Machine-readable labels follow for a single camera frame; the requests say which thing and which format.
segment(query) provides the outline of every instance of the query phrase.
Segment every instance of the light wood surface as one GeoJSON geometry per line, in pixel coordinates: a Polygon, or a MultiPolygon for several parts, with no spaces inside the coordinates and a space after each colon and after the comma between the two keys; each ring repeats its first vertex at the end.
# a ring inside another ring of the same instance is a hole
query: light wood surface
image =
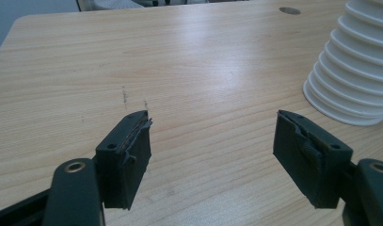
{"type": "Polygon", "coordinates": [[[277,111],[302,114],[383,160],[383,122],[343,124],[302,84],[343,14],[338,0],[259,0],[28,16],[0,50],[0,209],[92,157],[148,109],[152,158],[131,211],[107,225],[342,225],[315,210],[272,154],[277,111]],[[300,15],[279,11],[293,7],[300,15]]]}

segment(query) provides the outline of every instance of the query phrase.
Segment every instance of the white plastic cup stack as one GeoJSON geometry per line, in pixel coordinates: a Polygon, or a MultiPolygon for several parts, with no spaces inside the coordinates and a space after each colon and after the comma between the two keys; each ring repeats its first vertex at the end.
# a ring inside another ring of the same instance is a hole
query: white plastic cup stack
{"type": "Polygon", "coordinates": [[[351,0],[303,86],[306,99],[334,120],[383,121],[383,0],[351,0]]]}

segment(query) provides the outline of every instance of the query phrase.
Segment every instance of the black object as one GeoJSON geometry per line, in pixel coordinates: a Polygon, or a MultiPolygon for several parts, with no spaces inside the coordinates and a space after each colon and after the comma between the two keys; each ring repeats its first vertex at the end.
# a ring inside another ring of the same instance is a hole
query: black object
{"type": "Polygon", "coordinates": [[[91,160],[61,164],[50,189],[0,211],[0,225],[104,224],[105,208],[130,209],[151,157],[147,111],[123,118],[91,160]]]}
{"type": "Polygon", "coordinates": [[[346,202],[345,225],[383,225],[383,162],[362,159],[312,121],[280,110],[274,156],[316,208],[336,208],[346,202]]]}

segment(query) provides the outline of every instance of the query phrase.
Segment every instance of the wood grain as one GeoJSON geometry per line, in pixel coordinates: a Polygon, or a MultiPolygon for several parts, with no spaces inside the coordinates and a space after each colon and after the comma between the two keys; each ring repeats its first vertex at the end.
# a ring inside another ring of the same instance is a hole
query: wood grain
{"type": "Polygon", "coordinates": [[[342,225],[272,154],[278,109],[383,160],[383,122],[343,124],[302,94],[344,1],[260,0],[28,16],[0,50],[0,209],[148,109],[152,159],[107,225],[342,225]],[[300,15],[279,11],[293,7],[300,15]]]}

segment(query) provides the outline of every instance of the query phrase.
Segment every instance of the table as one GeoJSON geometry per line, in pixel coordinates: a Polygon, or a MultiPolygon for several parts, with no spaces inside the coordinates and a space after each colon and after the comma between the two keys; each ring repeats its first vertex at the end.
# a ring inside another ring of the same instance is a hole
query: table
{"type": "Polygon", "coordinates": [[[131,211],[107,225],[342,225],[315,210],[272,154],[279,109],[383,160],[383,122],[315,110],[302,84],[343,1],[260,0],[26,16],[0,49],[0,209],[148,109],[152,158],[131,211]],[[285,14],[292,7],[299,15],[285,14]]]}

